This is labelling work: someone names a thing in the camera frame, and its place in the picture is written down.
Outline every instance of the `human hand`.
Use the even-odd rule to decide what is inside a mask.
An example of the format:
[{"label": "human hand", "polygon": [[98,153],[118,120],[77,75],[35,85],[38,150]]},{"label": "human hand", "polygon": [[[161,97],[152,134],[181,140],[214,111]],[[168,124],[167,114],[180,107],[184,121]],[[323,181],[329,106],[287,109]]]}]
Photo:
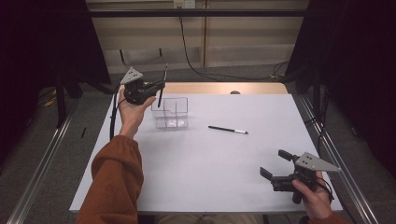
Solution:
[{"label": "human hand", "polygon": [[[325,186],[320,171],[317,171],[317,177],[317,182]],[[292,181],[292,185],[304,195],[304,207],[310,219],[323,219],[332,215],[329,194],[325,189],[316,188],[312,191],[306,184],[297,179]]]},{"label": "human hand", "polygon": [[142,105],[132,105],[125,100],[124,89],[120,90],[119,110],[122,126],[120,135],[134,139],[139,125],[143,121],[146,109],[155,101],[155,96],[149,97]]}]

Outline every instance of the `gray floor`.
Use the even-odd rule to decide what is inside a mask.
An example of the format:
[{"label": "gray floor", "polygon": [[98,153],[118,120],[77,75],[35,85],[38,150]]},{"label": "gray floor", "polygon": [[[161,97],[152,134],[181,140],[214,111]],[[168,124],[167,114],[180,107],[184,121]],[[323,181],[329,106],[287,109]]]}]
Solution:
[{"label": "gray floor", "polygon": [[[203,72],[216,73],[211,76],[221,81],[253,81],[222,77],[219,74],[239,77],[268,77],[273,74],[272,65],[250,65],[200,68]],[[113,75],[114,80],[123,76]],[[155,80],[162,76],[162,71],[146,72],[148,80]],[[177,69],[168,72],[168,81],[212,81],[209,78],[196,75],[190,69]],[[268,78],[263,81],[276,81]],[[57,152],[50,161],[49,169],[39,186],[31,204],[27,204],[28,213],[22,219],[24,223],[73,223],[76,214],[68,211],[77,190],[79,180],[83,175],[97,134],[102,126],[111,96],[105,95],[89,86],[81,84],[84,90],[82,98],[67,98],[67,106],[76,105],[64,139]],[[309,119],[302,106],[302,95],[295,94],[294,83],[287,84],[287,89],[293,94],[304,120]],[[40,99],[45,101],[48,95]],[[378,223],[394,223],[396,219],[396,182],[387,171],[372,156],[363,139],[351,131],[352,124],[344,117],[336,103],[330,100],[326,129],[349,172],[358,184],[370,208],[373,209]],[[0,176],[0,223],[6,223],[18,199],[25,191],[35,169],[47,150],[56,129],[56,105],[49,107],[38,106],[30,126],[17,146],[12,150],[3,164],[3,173]],[[313,126],[308,127],[314,143],[318,135]],[[321,147],[323,157],[327,158],[324,147]],[[350,221],[363,223],[355,203],[349,197],[347,190],[339,176],[333,177],[335,190],[345,205],[342,215]],[[271,223],[298,223],[303,214],[286,214],[269,216]]]}]

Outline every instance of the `orange jacket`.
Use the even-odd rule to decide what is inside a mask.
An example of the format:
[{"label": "orange jacket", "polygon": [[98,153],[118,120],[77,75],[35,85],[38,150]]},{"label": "orange jacket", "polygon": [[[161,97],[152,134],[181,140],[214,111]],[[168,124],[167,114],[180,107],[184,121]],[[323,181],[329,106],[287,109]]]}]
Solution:
[{"label": "orange jacket", "polygon": [[[92,184],[81,206],[77,223],[137,223],[136,200],[143,185],[138,144],[115,136],[92,162]],[[334,214],[310,224],[346,223]]]}]

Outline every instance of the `black pen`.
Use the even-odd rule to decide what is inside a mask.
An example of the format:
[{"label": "black pen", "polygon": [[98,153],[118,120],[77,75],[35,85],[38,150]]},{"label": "black pen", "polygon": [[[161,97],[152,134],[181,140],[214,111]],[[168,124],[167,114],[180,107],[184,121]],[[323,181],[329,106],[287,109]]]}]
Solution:
[{"label": "black pen", "polygon": [[220,127],[215,127],[215,126],[208,126],[208,128],[222,130],[222,131],[226,131],[226,132],[232,132],[232,133],[245,133],[245,134],[248,134],[248,132],[245,132],[245,131],[234,130],[234,129],[226,129],[226,128],[220,128]]}]

